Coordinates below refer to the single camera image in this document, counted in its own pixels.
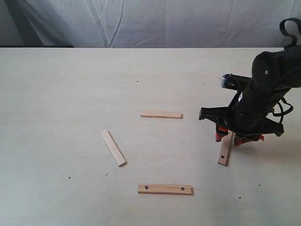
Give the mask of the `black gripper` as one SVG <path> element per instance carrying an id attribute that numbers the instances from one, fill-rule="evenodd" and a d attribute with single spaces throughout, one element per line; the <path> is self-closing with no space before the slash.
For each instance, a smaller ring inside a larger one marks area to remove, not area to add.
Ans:
<path id="1" fill-rule="evenodd" d="M 221 142 L 231 131 L 235 133 L 234 146 L 248 142 L 264 141 L 264 134 L 281 136 L 283 124 L 267 118 L 267 114 L 280 99 L 268 103 L 269 94 L 259 90 L 253 81 L 237 92 L 227 107 L 202 107 L 200 120 L 215 123 L 215 141 Z"/>

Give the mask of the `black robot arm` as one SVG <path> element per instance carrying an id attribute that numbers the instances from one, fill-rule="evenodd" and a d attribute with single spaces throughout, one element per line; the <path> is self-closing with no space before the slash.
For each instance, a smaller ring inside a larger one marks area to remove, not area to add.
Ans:
<path id="1" fill-rule="evenodd" d="M 284 96 L 293 88 L 301 86 L 301 48 L 291 47 L 278 52 L 260 53 L 253 61 L 250 78 L 225 74 L 221 87 L 235 90 L 236 94 L 227 107 L 202 107 L 200 120 L 210 120 L 216 125 L 215 140 L 220 142 L 229 131 L 235 134 L 234 146 L 263 140 L 265 134 L 281 136 L 282 121 L 267 118 L 268 114 L 283 118 L 293 110 L 286 111 Z M 280 106 L 276 113 L 274 107 Z"/>

